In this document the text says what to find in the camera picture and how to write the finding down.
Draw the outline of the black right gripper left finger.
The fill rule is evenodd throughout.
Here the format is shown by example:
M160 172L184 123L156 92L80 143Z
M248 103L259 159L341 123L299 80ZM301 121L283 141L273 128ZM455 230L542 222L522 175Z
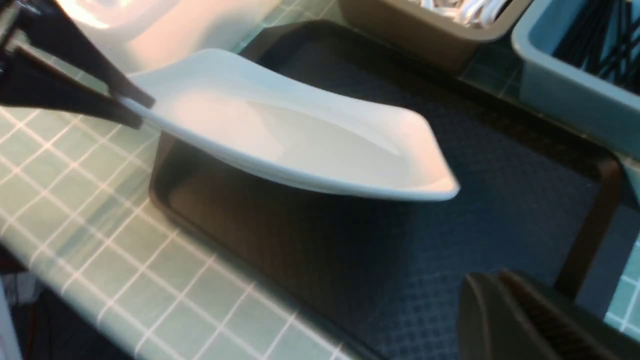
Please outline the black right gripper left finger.
M518 286L530 286L535 295L554 294L549 285L522 272L464 276L457 315L461 360L562 360L521 304Z

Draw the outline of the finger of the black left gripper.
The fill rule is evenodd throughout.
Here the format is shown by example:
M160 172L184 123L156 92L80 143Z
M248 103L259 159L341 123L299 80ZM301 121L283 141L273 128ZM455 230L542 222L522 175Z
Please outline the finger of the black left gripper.
M12 0L28 44L103 82L116 95L150 109L156 100L119 70L56 0Z
M0 104L96 117L132 129L144 123L116 99L80 84L22 47L1 56Z

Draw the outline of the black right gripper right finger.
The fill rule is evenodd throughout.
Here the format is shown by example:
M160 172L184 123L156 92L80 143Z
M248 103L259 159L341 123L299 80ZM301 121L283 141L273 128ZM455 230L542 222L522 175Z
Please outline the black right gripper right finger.
M498 274L535 333L562 360L638 360L639 342L523 273Z

